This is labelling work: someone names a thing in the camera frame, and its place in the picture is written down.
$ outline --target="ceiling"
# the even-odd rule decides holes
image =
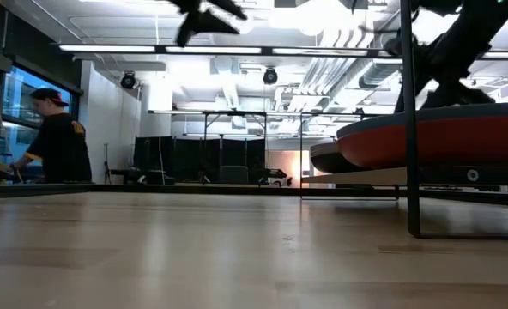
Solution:
[[[138,3],[146,0],[112,1],[121,3],[84,2],[83,0],[3,0],[3,4],[43,33],[65,44],[82,42],[86,44],[173,45],[174,36],[183,18],[177,14],[176,8],[170,3],[164,1],[154,3],[149,0],[148,3]],[[367,47],[369,44],[377,45],[379,42],[372,41],[372,37],[368,37],[365,33],[353,30],[349,33],[338,32],[332,27],[338,24],[342,28],[356,29],[354,24],[360,23],[369,27],[381,27],[388,20],[390,20],[388,27],[397,27],[398,24],[396,19],[393,20],[399,6],[398,0],[387,0],[387,6],[358,12],[354,16],[351,16],[350,11],[341,6],[337,0],[311,0],[299,7],[303,10],[276,9],[274,0],[245,1],[242,4],[249,7],[245,9],[249,17],[248,22],[236,21],[218,9],[214,12],[239,28],[243,34],[199,34],[191,40],[190,44],[238,46],[336,46],[341,44],[340,46],[347,47]],[[414,33],[421,41],[431,41],[454,20],[454,16],[442,18],[430,12],[422,12],[414,23]],[[313,25],[322,25],[320,27],[326,29],[322,31],[323,29],[314,28]],[[493,40],[493,48],[508,49],[508,24]],[[209,109],[210,104],[215,103],[216,97],[227,98],[230,95],[229,85],[222,85],[217,74],[210,73],[210,61],[213,57],[104,55],[103,61],[100,61],[98,56],[88,55],[88,57],[96,60],[98,70],[111,67],[111,73],[115,76],[122,76],[123,72],[115,70],[114,67],[118,68],[125,64],[137,65],[135,70],[139,70],[142,67],[141,64],[146,64],[143,67],[165,64],[165,74],[172,78],[174,101],[178,103],[178,106],[187,107],[195,104],[198,106],[200,102],[203,102]],[[238,57],[234,61],[239,64],[259,64],[262,69],[275,67],[279,74],[278,83],[266,86],[262,82],[264,70],[240,70],[233,78],[234,90],[231,91],[231,95],[239,98],[264,97],[273,100],[275,92],[279,93],[280,89],[297,88],[299,85],[301,88],[302,85],[307,85],[311,78],[311,88],[305,87],[305,92],[328,95],[331,97],[330,103],[335,104],[334,106],[352,110],[357,105],[370,105],[374,111],[391,112],[400,91],[397,74],[389,74],[385,81],[373,90],[355,90],[359,87],[359,76],[354,72],[355,65],[360,65],[361,70],[372,65],[371,62],[361,65],[359,62],[354,63],[353,60],[340,63],[340,60],[334,59],[323,61],[314,58],[276,57]],[[341,64],[343,70],[333,69]],[[321,72],[315,74],[314,68]],[[479,62],[473,65],[471,72],[476,78],[484,76],[485,81],[503,80],[504,77],[508,77],[508,62]],[[153,71],[137,72],[137,75],[147,83],[154,74]],[[436,84],[433,84],[426,91],[435,87]],[[419,100],[422,101],[425,95],[426,92],[420,96]],[[298,106],[304,108],[316,105],[317,102]]]

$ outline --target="floor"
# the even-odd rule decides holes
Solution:
[[[422,205],[432,229],[508,232],[508,208]],[[385,201],[4,199],[0,309],[508,308],[508,242],[413,239],[405,219]]]

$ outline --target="speaker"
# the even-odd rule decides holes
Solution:
[[[123,79],[120,81],[120,85],[124,89],[132,90],[137,86],[137,79],[135,78],[136,73],[125,72]]]
[[[263,74],[263,83],[266,85],[273,85],[277,82],[279,76],[274,68],[267,68],[265,74]]]

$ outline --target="black curtain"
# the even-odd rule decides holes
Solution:
[[[211,182],[220,178],[220,140],[206,141],[206,150],[202,156],[202,170]]]
[[[203,142],[177,139],[174,145],[173,170],[176,181],[198,181]]]
[[[160,166],[161,157],[164,168]],[[136,138],[136,145],[134,147],[134,167],[145,171],[159,171],[164,169],[167,175],[172,176],[172,158],[171,136]]]
[[[256,184],[263,176],[263,169],[265,168],[265,140],[248,141],[246,149],[248,179],[251,184]]]
[[[245,155],[245,141],[223,140],[221,164],[224,167],[246,167]]]

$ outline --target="window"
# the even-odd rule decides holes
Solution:
[[[39,131],[36,129],[31,129],[28,127],[8,122],[3,122],[3,126],[4,129],[6,130],[6,134],[8,135],[8,141],[10,147],[12,148],[13,156],[8,156],[10,154],[10,151],[6,147],[4,137],[2,137],[0,141],[1,145],[0,152],[7,155],[0,155],[0,161],[4,164],[10,164],[14,161],[17,161],[25,154],[25,152],[29,148],[29,145],[31,145],[31,143],[33,142],[34,138],[37,136]],[[40,166],[42,165],[42,162],[33,161],[31,162],[31,165]]]
[[[25,120],[42,122],[42,117],[33,107],[29,96],[38,88],[56,89],[62,94],[63,101],[71,101],[70,92],[56,87],[22,69],[13,67],[12,71],[6,75],[4,83],[3,113]]]

